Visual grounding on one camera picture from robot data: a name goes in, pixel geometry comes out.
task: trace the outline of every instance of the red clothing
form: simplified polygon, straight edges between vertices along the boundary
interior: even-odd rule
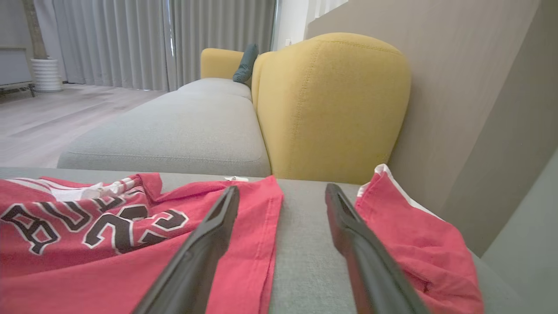
[[[161,194],[158,174],[89,189],[52,178],[0,180],[0,312],[131,312],[232,184],[238,216],[207,313],[267,312],[283,198],[275,178]]]
[[[413,201],[386,165],[376,167],[361,188],[355,209],[433,314],[484,312],[477,271],[461,233]]]

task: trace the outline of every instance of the potted plant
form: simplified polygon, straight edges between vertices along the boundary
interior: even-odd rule
[[[22,0],[22,2],[33,43],[31,66],[35,75],[35,91],[59,92],[62,90],[62,80],[58,73],[58,60],[49,59],[46,55],[35,4],[33,0]]]

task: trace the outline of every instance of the curtain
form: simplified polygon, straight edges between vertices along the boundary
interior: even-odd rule
[[[69,83],[174,91],[213,47],[270,50],[276,0],[53,0]]]
[[[200,78],[205,48],[244,51],[257,44],[260,54],[271,49],[275,0],[169,1],[178,87]]]
[[[173,56],[166,5],[54,0],[68,82],[167,91],[167,60]]]

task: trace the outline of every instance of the yellow sofa backrest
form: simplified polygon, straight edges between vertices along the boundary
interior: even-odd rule
[[[333,33],[256,63],[253,102],[276,177],[363,184],[388,161],[411,85],[396,48]]]

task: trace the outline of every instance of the tree trunk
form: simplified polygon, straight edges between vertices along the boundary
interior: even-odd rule
[[[29,27],[29,34],[33,42],[33,57],[35,59],[46,60],[45,43],[42,40],[41,27],[39,26],[39,19],[37,19],[37,11],[35,11],[35,4],[33,0],[22,0],[23,9],[25,10],[25,17],[27,18],[27,26]]]

